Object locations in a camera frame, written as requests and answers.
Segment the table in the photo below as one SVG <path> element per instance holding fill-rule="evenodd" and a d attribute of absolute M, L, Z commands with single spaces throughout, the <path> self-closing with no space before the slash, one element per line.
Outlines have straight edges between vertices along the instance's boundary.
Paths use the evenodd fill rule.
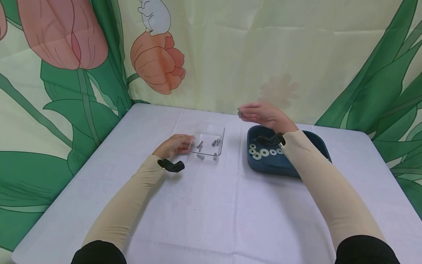
<path fill-rule="evenodd" d="M 12 255 L 17 264 L 70 263 L 102 209 L 143 160 L 198 122 L 226 127 L 217 163 L 180 156 L 166 173 L 130 244 L 134 263 L 334 263 L 328 229 L 299 179 L 265 175 L 246 161 L 252 123 L 235 115 L 135 104 Z M 336 167 L 361 195 L 402 264 L 422 259 L 422 222 L 369 137 L 311 125 Z"/>

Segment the curtain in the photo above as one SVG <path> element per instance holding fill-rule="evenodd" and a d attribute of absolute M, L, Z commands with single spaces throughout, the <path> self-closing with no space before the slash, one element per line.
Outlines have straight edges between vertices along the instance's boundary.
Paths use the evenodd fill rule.
<path fill-rule="evenodd" d="M 0 248 L 137 102 L 365 132 L 422 217 L 417 0 L 0 3 Z"/>

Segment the pink tulip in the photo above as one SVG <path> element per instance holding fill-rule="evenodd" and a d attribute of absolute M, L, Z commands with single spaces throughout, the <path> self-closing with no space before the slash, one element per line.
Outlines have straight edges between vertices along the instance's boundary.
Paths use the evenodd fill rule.
<path fill-rule="evenodd" d="M 6 15 L 4 14 L 3 5 L 0 2 L 0 40 L 4 38 L 7 32 Z"/>
<path fill-rule="evenodd" d="M 89 0 L 17 0 L 31 49 L 54 67 L 75 70 L 100 66 L 107 42 Z"/>

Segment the transparent tray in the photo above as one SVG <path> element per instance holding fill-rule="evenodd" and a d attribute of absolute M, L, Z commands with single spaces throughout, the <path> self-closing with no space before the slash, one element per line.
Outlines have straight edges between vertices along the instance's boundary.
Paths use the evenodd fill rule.
<path fill-rule="evenodd" d="M 189 144 L 189 151 L 197 159 L 217 161 L 223 147 L 224 130 L 223 125 L 198 123 L 193 134 L 195 139 Z"/>

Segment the cartoon rabbit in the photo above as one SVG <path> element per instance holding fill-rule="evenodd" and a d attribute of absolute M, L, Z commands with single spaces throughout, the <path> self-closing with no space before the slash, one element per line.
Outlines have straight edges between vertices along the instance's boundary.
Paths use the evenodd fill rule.
<path fill-rule="evenodd" d="M 151 36 L 164 34 L 170 29 L 170 12 L 161 0 L 142 0 L 138 12 Z"/>

